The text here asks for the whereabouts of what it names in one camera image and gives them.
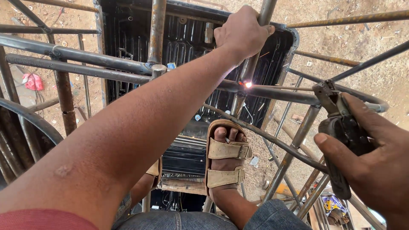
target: hand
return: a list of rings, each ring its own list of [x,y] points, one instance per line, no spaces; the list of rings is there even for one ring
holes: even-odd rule
[[[323,133],[315,143],[348,180],[353,191],[387,220],[388,229],[408,229],[409,132],[370,110],[361,100],[342,94],[352,114],[378,148],[356,156],[337,139]]]
[[[259,26],[258,13],[251,6],[243,6],[230,14],[222,27],[214,30],[217,47],[228,46],[241,60],[257,54],[267,38],[275,31],[274,26]]]

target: tan sandal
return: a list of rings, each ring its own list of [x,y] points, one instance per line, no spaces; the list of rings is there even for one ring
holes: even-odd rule
[[[152,190],[154,190],[160,182],[162,176],[162,157],[160,157],[149,169],[146,171],[147,174],[150,174],[155,177],[153,181]]]
[[[206,147],[206,173],[204,176],[204,187],[208,197],[209,188],[214,188],[222,185],[239,184],[244,181],[245,171],[244,166],[239,166],[234,171],[217,171],[211,170],[212,159],[237,158],[244,160],[252,157],[252,149],[248,142],[233,142],[222,143],[214,139],[214,132],[218,127],[227,129],[235,128],[239,133],[246,136],[244,129],[232,121],[220,119],[213,121],[207,130],[207,147]]]

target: metal frame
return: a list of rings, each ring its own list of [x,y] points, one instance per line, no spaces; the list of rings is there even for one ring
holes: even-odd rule
[[[35,107],[31,108],[31,111],[32,112],[36,110],[38,111],[40,109],[46,108],[48,106],[51,106],[51,105],[54,105],[60,102],[62,116],[63,116],[65,130],[66,130],[67,135],[69,135],[76,128],[75,115],[73,112],[73,104],[72,104],[73,103],[72,95],[71,95],[71,89],[70,89],[70,84],[69,84],[69,79],[68,79],[69,72],[83,75],[85,98],[87,102],[86,103],[87,104],[87,115],[88,117],[90,117],[91,112],[90,112],[87,76],[98,76],[101,78],[102,94],[105,95],[106,93],[105,79],[112,79],[112,80],[124,81],[124,82],[129,82],[129,83],[135,83],[135,84],[144,84],[144,83],[149,82],[153,78],[158,77],[166,72],[166,67],[160,65],[161,59],[162,59],[162,41],[163,41],[163,34],[164,34],[164,16],[165,14],[183,16],[186,18],[193,18],[193,19],[199,19],[199,20],[207,20],[209,22],[218,23],[218,24],[224,23],[224,21],[220,20],[220,17],[217,17],[218,15],[224,15],[224,16],[229,15],[229,13],[227,12],[208,8],[208,12],[210,12],[211,14],[215,16],[212,19],[201,18],[200,17],[201,15],[187,16],[187,15],[181,14],[181,12],[168,12],[167,11],[166,9],[167,7],[168,8],[173,7],[173,5],[175,4],[175,1],[173,0],[168,0],[168,1],[153,0],[152,1],[151,37],[150,37],[149,55],[148,55],[149,59],[148,59],[148,63],[141,63],[137,61],[131,61],[131,60],[126,60],[126,59],[104,55],[105,45],[104,45],[104,36],[103,36],[103,14],[102,14],[101,6],[98,5],[98,2],[94,2],[95,7],[87,7],[87,6],[63,2],[59,0],[31,0],[31,2],[38,2],[38,3],[43,3],[43,4],[50,4],[50,5],[60,6],[60,7],[94,12],[96,16],[97,29],[90,30],[90,29],[50,28],[40,18],[38,18],[33,12],[31,12],[20,0],[8,0],[8,1],[11,2],[22,13],[24,13],[32,22],[34,22],[37,25],[37,27],[0,25],[0,46],[7,46],[7,47],[25,50],[29,52],[35,52],[39,54],[47,54],[52,59],[52,60],[47,60],[47,59],[38,59],[38,58],[23,56],[23,55],[5,54],[4,49],[2,50],[2,47],[1,47],[0,48],[0,70],[3,76],[3,80],[5,80],[5,85],[6,85],[7,93],[9,94],[9,98],[11,99],[14,98],[13,101],[18,102],[15,100],[16,99],[16,95],[14,94],[15,86],[13,83],[11,83],[12,81],[11,82],[8,81],[10,79],[10,74],[9,74],[9,67],[7,63],[34,66],[34,67],[39,67],[39,68],[48,68],[48,69],[54,70],[55,75],[56,75],[56,86],[57,86],[57,91],[58,91],[58,98],[53,99],[51,101],[46,101],[39,105],[36,105]],[[181,2],[178,4],[182,7],[192,9],[192,11],[195,11],[195,12],[199,8],[198,6],[194,6],[189,3],[184,3],[184,2]],[[276,29],[278,30],[285,29],[293,33],[297,33],[297,32],[291,28],[327,26],[327,25],[344,25],[344,24],[352,24],[352,23],[373,23],[373,22],[409,19],[409,10],[404,10],[404,11],[396,11],[396,12],[357,16],[357,17],[348,17],[348,18],[339,18],[339,19],[323,20],[323,21],[316,21],[316,22],[282,25],[282,24],[276,24],[276,23],[270,22],[270,18],[274,11],[275,4],[276,4],[276,0],[264,0],[263,1],[260,16],[258,18],[259,25],[267,25],[270,23],[272,25],[275,25]],[[142,6],[133,5],[132,7],[145,9]],[[33,41],[29,39],[10,36],[4,33],[47,34],[49,43],[42,43],[42,42]],[[54,45],[55,42],[54,42],[53,34],[57,34],[57,33],[58,34],[78,34],[80,49],[77,50],[77,49],[62,47],[59,45]],[[82,34],[97,34],[98,48],[99,48],[98,54],[86,52],[83,50]],[[311,174],[307,183],[304,185],[304,188],[302,189],[300,194],[296,195],[295,192],[292,191],[297,204],[293,205],[291,209],[294,209],[297,206],[300,207],[301,209],[300,209],[300,212],[298,213],[298,216],[302,218],[306,215],[308,210],[316,202],[323,188],[328,183],[329,178],[327,175],[324,175],[319,185],[316,187],[315,190],[313,190],[310,198],[307,199],[304,205],[301,204],[299,200],[308,191],[309,187],[315,180],[318,172],[319,171],[326,172],[326,168],[321,164],[323,162],[322,160],[320,162],[317,162],[316,160],[311,159],[307,156],[304,156],[297,151],[302,141],[304,140],[306,134],[308,133],[312,125],[312,122],[314,121],[316,115],[318,114],[320,110],[319,100],[314,95],[299,93],[297,92],[297,90],[301,89],[299,88],[299,85],[301,84],[301,81],[304,78],[309,79],[314,82],[321,82],[323,80],[289,68],[289,64],[291,63],[293,56],[295,54],[302,55],[302,56],[308,56],[311,58],[315,58],[315,59],[319,59],[323,61],[329,61],[332,63],[352,67],[351,69],[332,78],[332,80],[338,81],[338,80],[344,79],[345,77],[353,75],[365,68],[371,67],[381,61],[384,61],[389,57],[392,57],[401,52],[409,50],[409,41],[401,45],[398,45],[397,47],[381,55],[378,55],[368,61],[365,61],[363,63],[345,60],[345,59],[333,58],[333,57],[319,55],[319,54],[312,54],[312,53],[303,52],[303,51],[297,51],[296,50],[297,47],[298,47],[298,40],[295,41],[294,45],[290,49],[291,52],[288,54],[287,59],[285,61],[285,65],[281,69],[280,78],[278,82],[279,86],[283,84],[287,72],[291,72],[293,74],[299,75],[300,78],[297,82],[296,87],[291,88],[294,91],[281,90],[280,87],[277,88],[277,87],[266,87],[266,86],[258,86],[258,85],[254,85],[250,88],[245,87],[243,83],[252,81],[254,68],[257,64],[257,60],[259,56],[259,54],[256,54],[255,56],[245,61],[244,68],[237,82],[223,80],[222,83],[218,86],[218,89],[235,93],[234,102],[233,102],[232,109],[231,109],[233,116],[229,116],[225,114],[223,111],[220,111],[208,105],[204,105],[204,107],[209,108],[215,112],[218,112],[222,116],[227,117],[228,119],[234,121],[235,123],[256,132],[257,134],[266,138],[271,143],[274,143],[278,145],[280,148],[283,148],[284,150],[287,151],[287,154],[285,155],[283,161],[279,165],[279,169],[273,179],[272,185],[270,186],[269,190],[266,193],[263,203],[271,199],[272,195],[275,193],[277,189],[278,184],[282,181],[283,178],[286,179],[289,187],[292,187],[291,182],[285,176],[285,173],[294,157],[297,157],[303,162],[308,163],[309,165],[316,168],[316,170],[314,170],[313,173]],[[82,65],[67,63],[67,60],[81,62]],[[86,66],[85,64],[97,65],[97,66],[101,66],[102,68],[90,67],[90,66]],[[105,68],[112,68],[112,69],[116,69],[119,71],[108,70]],[[385,112],[389,107],[386,102],[384,102],[383,100],[379,98],[373,97],[371,95],[368,95],[362,92],[358,92],[356,90],[353,90],[347,87],[343,87],[339,85],[337,85],[337,87],[340,91],[348,92],[360,98],[361,100],[367,102],[366,104],[368,105],[368,107],[375,109],[377,112]],[[240,110],[242,108],[244,99],[247,95],[272,99],[270,106],[268,108],[268,113],[271,113],[273,111],[273,107],[275,105],[276,100],[283,100],[283,101],[289,102],[285,109],[284,115],[281,119],[279,128],[277,129],[275,136],[265,133],[264,131],[257,129],[254,126],[251,126],[237,119],[237,117],[239,117],[240,115]],[[1,104],[4,104],[6,108],[14,109],[13,107],[14,104],[6,103],[2,99],[0,99],[0,102]],[[288,146],[285,143],[278,140],[276,136],[278,135],[283,125],[283,121],[286,117],[288,110],[291,107],[291,103],[308,104],[310,105],[310,108],[300,128],[298,129],[296,135],[294,136],[291,146]],[[106,106],[105,98],[103,98],[103,104],[105,107]],[[3,116],[4,114],[6,114],[5,112],[8,114],[8,111],[5,111],[4,109],[0,109],[0,113],[2,114],[2,119],[5,119],[5,118],[7,119],[7,115]],[[36,122],[35,120],[31,118],[27,118],[27,119],[29,119],[31,123]],[[20,125],[22,125],[22,130],[24,131],[24,135],[27,138],[27,142],[29,142],[28,146],[30,148],[31,153],[33,154],[33,159],[34,161],[38,161],[41,155],[35,150],[35,146],[36,146],[35,139],[36,138],[33,137],[32,133],[30,133],[30,127],[28,126],[27,121],[22,118],[20,118],[21,124],[17,124],[15,121],[13,122],[13,120],[10,120],[10,121],[12,125],[15,125],[15,126],[18,125],[19,127]],[[269,119],[264,120],[262,129],[266,127],[268,121]],[[25,169],[27,169],[27,165],[17,160],[16,151],[13,149],[13,146],[15,145],[15,143],[13,143],[13,140],[16,140],[16,138],[18,137],[11,137],[11,140],[9,140],[8,139],[9,137],[6,135],[6,131],[11,128],[12,127],[9,127],[9,126],[0,127],[0,150],[3,153],[0,155],[0,171],[2,172],[4,178],[6,179],[8,183],[14,180],[17,176],[21,175],[22,172]],[[269,148],[269,151],[270,153],[272,153],[272,155],[274,155],[271,148]],[[144,199],[145,204],[146,204],[145,211],[148,210],[148,202],[147,202],[148,199],[149,197],[146,197],[146,199]],[[351,201],[351,203],[356,207],[357,206],[360,207],[360,205],[362,205],[361,203],[357,203],[355,200]],[[360,209],[359,211],[363,214],[367,213],[364,208]],[[376,229],[382,229],[382,227],[379,225],[376,225],[374,227]]]

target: fingernail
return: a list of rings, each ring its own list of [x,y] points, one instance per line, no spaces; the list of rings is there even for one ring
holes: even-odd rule
[[[327,140],[327,135],[325,135],[323,133],[318,133],[314,137],[314,141],[315,141],[316,144],[322,144],[326,140]]]

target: denim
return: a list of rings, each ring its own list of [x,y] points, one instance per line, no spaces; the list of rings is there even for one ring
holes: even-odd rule
[[[208,212],[150,211],[127,215],[115,230],[237,230],[228,219]],[[258,208],[244,230],[310,230],[281,200],[271,200]]]

